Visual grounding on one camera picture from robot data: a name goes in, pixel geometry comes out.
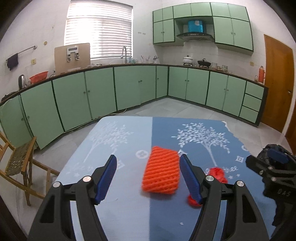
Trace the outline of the black trash bag bin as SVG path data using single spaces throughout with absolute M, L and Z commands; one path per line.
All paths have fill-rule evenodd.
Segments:
M 268 144 L 257 155 L 257 158 L 266 163 L 280 162 L 282 164 L 295 163 L 295 156 L 287 149 L 277 144 Z

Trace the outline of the green lower kitchen cabinets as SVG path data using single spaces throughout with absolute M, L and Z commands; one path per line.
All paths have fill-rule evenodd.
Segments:
M 254 81 L 205 68 L 116 65 L 63 74 L 1 102 L 1 128 L 16 147 L 37 139 L 43 149 L 82 125 L 163 97 L 201 105 L 259 125 L 268 94 Z

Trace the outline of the chrome kitchen faucet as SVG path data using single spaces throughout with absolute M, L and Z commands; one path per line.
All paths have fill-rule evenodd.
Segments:
M 126 46 L 123 46 L 123 48 L 122 48 L 121 59 L 123 59 L 124 60 L 124 63 L 127 64 L 127 50 L 126 50 Z

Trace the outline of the wooden chair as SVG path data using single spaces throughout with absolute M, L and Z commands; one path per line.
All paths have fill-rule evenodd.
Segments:
M 37 166 L 46 171 L 46 192 L 50 189 L 51 175 L 59 176 L 60 172 L 48 167 L 34 159 L 34 149 L 36 137 L 33 137 L 29 142 L 15 147 L 11 144 L 7 137 L 1 133 L 1 159 L 8 149 L 12 150 L 5 170 L 1 170 L 1 177 L 9 181 L 14 186 L 23 190 L 27 206 L 31 206 L 30 196 L 45 198 L 45 194 L 39 193 L 32 189 L 33 184 L 33 166 Z

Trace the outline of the flat orange foam net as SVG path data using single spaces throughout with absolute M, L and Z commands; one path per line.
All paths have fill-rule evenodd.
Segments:
M 174 194 L 180 180 L 179 159 L 177 151 L 152 147 L 142 178 L 142 190 L 150 193 Z

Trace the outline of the orange red thermos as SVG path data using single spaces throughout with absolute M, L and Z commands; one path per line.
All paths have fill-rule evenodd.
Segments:
M 259 73 L 258 73 L 258 81 L 264 84 L 264 78 L 265 78 L 265 69 L 263 66 L 260 66 Z

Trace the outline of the brown wooden door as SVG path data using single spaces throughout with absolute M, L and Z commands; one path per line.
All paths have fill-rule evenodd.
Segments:
M 282 132 L 292 102 L 295 68 L 292 48 L 264 35 L 266 71 L 264 85 L 268 88 L 261 121 Z

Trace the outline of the black wok pan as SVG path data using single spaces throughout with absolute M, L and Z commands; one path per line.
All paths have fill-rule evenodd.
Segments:
M 209 69 L 209 67 L 211 66 L 211 62 L 208 62 L 205 58 L 202 60 L 198 60 L 198 65 L 200 68 L 207 68 Z

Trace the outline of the white cooking pot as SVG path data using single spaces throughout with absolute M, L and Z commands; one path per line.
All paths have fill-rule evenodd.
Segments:
M 193 66 L 193 59 L 188 55 L 183 57 L 183 65 L 184 66 Z

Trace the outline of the steel electric kettle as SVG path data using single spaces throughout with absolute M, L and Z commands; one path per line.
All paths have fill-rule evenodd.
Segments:
M 20 75 L 18 77 L 18 88 L 19 88 L 19 90 L 25 88 L 26 85 L 27 85 L 26 77 L 25 77 L 25 75 L 22 74 L 22 75 Z

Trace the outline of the red plastic basin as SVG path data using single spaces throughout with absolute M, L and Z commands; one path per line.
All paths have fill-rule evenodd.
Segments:
M 38 74 L 30 77 L 30 81 L 32 84 L 36 84 L 40 81 L 46 80 L 47 76 L 48 76 L 48 71 L 44 71 L 44 72 L 38 73 Z

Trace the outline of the black range hood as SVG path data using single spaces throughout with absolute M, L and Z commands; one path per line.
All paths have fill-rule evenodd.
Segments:
M 184 40 L 185 42 L 193 42 L 193 41 L 215 42 L 214 38 L 210 34 L 200 33 L 200 32 L 182 33 L 177 35 L 177 37 Z

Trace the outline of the blue box above hood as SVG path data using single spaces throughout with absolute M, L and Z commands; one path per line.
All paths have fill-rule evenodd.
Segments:
M 204 24 L 202 20 L 190 20 L 188 21 L 188 32 L 189 33 L 203 33 Z

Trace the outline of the brown cardboard box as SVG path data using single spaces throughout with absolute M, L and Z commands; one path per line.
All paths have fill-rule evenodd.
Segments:
M 91 65 L 90 43 L 72 44 L 54 49 L 55 73 L 57 75 Z

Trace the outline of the dark hanging towel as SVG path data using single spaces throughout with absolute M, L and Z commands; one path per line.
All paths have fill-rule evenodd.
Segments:
M 13 56 L 10 56 L 10 58 L 8 58 L 6 61 L 6 65 L 10 71 L 14 69 L 16 66 L 18 66 L 18 64 L 18 53 L 14 54 Z

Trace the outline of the window with white blinds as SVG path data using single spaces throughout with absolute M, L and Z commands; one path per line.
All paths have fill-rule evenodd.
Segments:
M 114 1 L 71 1 L 64 45 L 89 43 L 91 59 L 133 54 L 133 7 Z

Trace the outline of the green upper wall cabinets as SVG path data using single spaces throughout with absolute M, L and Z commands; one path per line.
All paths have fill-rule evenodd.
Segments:
M 252 55 L 251 23 L 246 7 L 229 3 L 188 3 L 152 12 L 153 44 L 183 46 L 177 35 L 188 32 L 188 21 L 202 20 L 218 48 Z

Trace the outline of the wall towel rail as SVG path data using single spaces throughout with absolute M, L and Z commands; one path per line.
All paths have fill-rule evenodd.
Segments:
M 36 50 L 36 49 L 37 49 L 37 45 L 34 45 L 34 46 L 29 47 L 29 48 L 27 48 L 27 49 L 24 49 L 24 50 L 22 50 L 22 51 L 20 51 L 20 52 L 17 52 L 17 54 L 21 54 L 22 52 L 28 51 L 28 50 L 30 50 L 30 49 L 34 49 L 34 50 Z

